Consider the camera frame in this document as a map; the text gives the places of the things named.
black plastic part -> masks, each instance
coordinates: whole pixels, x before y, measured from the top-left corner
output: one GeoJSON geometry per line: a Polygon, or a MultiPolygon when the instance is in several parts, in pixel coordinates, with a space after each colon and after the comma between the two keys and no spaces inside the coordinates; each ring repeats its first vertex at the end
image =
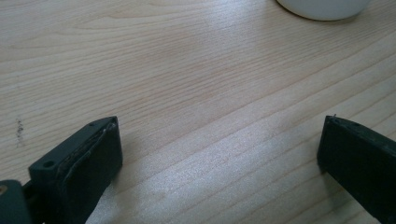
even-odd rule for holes
{"type": "Polygon", "coordinates": [[[327,116],[318,165],[381,223],[396,223],[396,143],[359,123],[327,116]]]}
{"type": "Polygon", "coordinates": [[[21,183],[16,180],[0,181],[0,224],[32,224],[21,183]]]}
{"type": "Polygon", "coordinates": [[[122,166],[116,117],[74,133],[29,167],[34,191],[48,209],[46,223],[85,223],[122,166]]]}

table surface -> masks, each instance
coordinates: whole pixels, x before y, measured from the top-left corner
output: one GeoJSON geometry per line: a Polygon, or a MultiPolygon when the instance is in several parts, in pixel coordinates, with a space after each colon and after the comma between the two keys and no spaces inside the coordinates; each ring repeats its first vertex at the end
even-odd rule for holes
{"type": "Polygon", "coordinates": [[[118,116],[88,223],[377,223],[316,163],[326,115],[396,139],[396,1],[311,21],[274,0],[0,2],[0,175],[118,116]]]}

wood grain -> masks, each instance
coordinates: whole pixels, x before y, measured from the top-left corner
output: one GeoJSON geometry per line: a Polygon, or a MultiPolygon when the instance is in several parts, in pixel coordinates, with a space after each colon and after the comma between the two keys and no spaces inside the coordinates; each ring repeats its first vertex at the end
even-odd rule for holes
{"type": "Polygon", "coordinates": [[[88,223],[377,223],[316,164],[325,115],[396,139],[396,2],[305,20],[266,1],[0,2],[0,175],[116,115],[88,223]]]}

stain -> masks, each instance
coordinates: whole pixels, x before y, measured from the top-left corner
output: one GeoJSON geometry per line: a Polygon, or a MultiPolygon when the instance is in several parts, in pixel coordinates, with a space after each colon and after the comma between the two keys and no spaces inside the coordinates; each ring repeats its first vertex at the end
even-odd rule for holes
{"type": "Polygon", "coordinates": [[[18,129],[16,135],[18,140],[17,147],[19,147],[19,146],[23,146],[23,124],[21,119],[17,119],[17,123],[18,123],[18,129]]]}

white bowl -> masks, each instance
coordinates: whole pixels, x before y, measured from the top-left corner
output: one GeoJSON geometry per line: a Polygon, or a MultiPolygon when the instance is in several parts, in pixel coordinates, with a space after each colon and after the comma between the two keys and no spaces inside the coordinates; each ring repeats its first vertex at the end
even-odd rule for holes
{"type": "Polygon", "coordinates": [[[364,10],[370,0],[277,0],[287,10],[312,20],[337,21],[364,10]]]}

